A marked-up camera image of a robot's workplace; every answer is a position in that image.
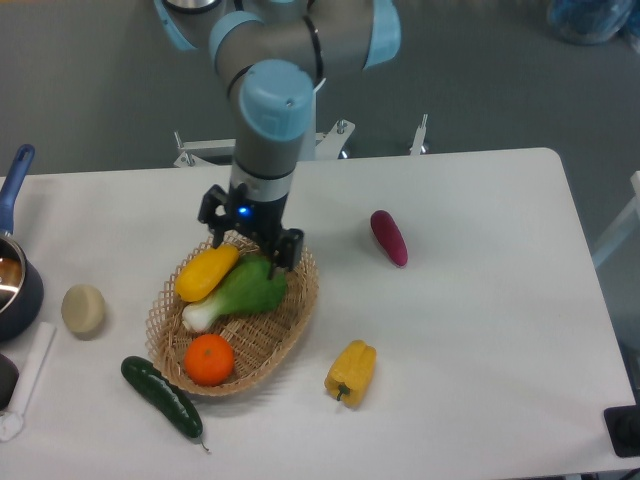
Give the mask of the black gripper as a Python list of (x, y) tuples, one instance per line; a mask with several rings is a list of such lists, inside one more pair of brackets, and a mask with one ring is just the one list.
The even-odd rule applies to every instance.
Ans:
[(271, 250), (268, 279), (272, 279), (280, 271), (297, 267), (304, 246), (302, 230), (282, 227), (286, 200), (287, 196), (268, 202), (252, 200), (246, 187), (231, 187), (227, 194), (220, 185), (213, 185), (202, 197), (198, 221), (207, 226), (213, 248), (222, 244), (231, 225), (262, 250)]

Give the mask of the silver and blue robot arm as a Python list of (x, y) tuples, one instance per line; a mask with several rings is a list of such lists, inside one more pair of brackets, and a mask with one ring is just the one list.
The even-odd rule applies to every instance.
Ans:
[(393, 59), (401, 22), (391, 1), (157, 1), (181, 51), (211, 59), (236, 126), (228, 188), (212, 186), (198, 219), (219, 246), (253, 241), (269, 270), (293, 270), (304, 234), (282, 216), (297, 163), (312, 157), (316, 90), (342, 73)]

